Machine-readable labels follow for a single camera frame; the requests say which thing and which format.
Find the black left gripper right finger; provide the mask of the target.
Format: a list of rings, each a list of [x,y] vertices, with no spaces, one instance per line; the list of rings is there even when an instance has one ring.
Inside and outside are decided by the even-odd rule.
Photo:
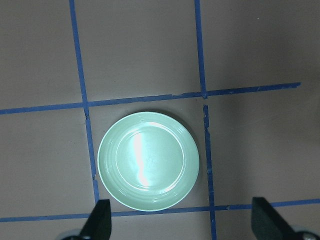
[[[302,240],[264,197],[253,197],[251,229],[257,240]]]

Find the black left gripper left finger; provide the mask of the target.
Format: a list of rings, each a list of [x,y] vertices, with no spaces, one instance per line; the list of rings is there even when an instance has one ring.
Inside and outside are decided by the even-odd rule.
[[[80,240],[109,240],[112,233],[111,204],[109,199],[99,200],[82,227]]]

